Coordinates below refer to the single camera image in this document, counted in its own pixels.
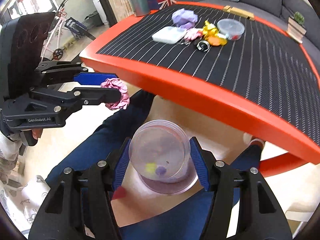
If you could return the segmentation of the person left hand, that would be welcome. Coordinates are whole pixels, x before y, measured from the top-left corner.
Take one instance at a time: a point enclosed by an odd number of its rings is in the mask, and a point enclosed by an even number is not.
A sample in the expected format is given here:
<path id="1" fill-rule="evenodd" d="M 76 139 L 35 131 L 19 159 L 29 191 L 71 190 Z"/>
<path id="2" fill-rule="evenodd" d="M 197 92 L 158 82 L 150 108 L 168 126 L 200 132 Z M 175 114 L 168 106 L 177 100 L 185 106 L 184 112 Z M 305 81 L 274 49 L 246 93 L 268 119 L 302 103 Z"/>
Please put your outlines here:
<path id="1" fill-rule="evenodd" d="M 37 128 L 37 129 L 33 129 L 32 130 L 32 135 L 33 135 L 33 138 L 35 140 L 40 139 L 41 136 L 42 136 L 42 133 L 43 133 L 43 129 L 42 128 Z"/>

